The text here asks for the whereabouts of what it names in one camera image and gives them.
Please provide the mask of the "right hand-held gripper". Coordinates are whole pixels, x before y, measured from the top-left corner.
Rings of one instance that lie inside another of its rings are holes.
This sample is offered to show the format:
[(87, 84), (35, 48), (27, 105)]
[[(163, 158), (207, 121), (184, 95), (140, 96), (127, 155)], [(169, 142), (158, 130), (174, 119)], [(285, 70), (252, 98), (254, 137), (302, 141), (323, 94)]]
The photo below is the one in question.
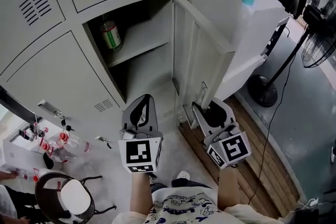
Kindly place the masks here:
[(213, 98), (209, 111), (192, 102), (192, 112), (205, 136), (206, 152), (219, 169), (234, 166), (251, 155), (247, 134), (240, 130), (231, 107), (225, 102)]

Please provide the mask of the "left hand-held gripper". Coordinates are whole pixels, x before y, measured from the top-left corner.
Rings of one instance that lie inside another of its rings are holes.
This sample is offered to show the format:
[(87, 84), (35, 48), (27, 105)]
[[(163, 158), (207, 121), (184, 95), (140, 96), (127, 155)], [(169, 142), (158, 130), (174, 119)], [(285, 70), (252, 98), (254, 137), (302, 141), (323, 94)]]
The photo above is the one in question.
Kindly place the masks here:
[[(157, 171), (162, 150), (163, 134), (157, 131), (154, 98), (144, 94), (134, 100), (122, 115), (119, 150), (122, 165), (129, 173), (153, 173)], [(135, 132), (130, 130), (148, 130)]]

